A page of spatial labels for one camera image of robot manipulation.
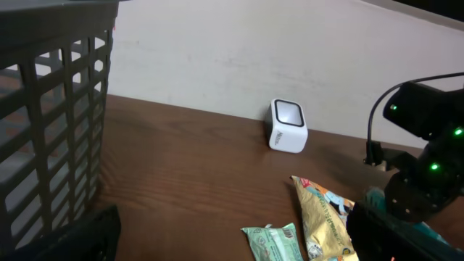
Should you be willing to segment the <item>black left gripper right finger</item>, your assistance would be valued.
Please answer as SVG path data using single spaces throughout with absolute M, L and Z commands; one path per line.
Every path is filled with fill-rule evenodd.
M 360 260 L 463 261 L 463 252 L 375 207 L 357 202 L 347 233 Z

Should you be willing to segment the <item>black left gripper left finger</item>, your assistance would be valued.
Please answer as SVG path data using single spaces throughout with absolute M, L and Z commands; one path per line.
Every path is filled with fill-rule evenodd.
M 2 256 L 1 261 L 113 261 L 120 233 L 119 212 L 112 205 Z

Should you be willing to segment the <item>orange yellow snack bag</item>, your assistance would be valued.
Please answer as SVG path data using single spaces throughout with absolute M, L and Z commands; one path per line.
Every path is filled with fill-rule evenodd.
M 310 260 L 358 261 L 347 233 L 355 203 L 306 178 L 292 176 L 299 199 L 304 240 Z

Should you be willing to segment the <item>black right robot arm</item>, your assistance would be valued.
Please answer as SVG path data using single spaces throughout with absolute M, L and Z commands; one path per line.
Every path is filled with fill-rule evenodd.
M 418 157 L 368 139 L 367 162 L 397 169 L 379 206 L 356 202 L 347 232 L 360 260 L 462 260 L 463 251 L 426 228 L 426 221 L 463 195 L 463 90 L 423 80 L 393 87 L 384 117 L 427 142 Z

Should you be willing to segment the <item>teal wet wipes pack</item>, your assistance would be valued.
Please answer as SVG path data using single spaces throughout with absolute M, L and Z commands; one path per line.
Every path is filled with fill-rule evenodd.
M 250 249 L 256 261 L 303 261 L 300 252 L 296 227 L 289 223 L 282 228 L 246 227 Z

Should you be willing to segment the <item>grey plastic mesh basket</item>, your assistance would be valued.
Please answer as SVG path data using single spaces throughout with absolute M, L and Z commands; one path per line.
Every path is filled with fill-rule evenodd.
M 96 196 L 117 1 L 1 3 L 1 253 Z

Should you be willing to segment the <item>white barcode scanner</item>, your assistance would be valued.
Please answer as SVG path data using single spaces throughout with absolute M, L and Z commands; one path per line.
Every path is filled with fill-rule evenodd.
M 297 154 L 307 142 L 308 129 L 301 106 L 285 99 L 273 99 L 265 115 L 265 135 L 271 149 Z

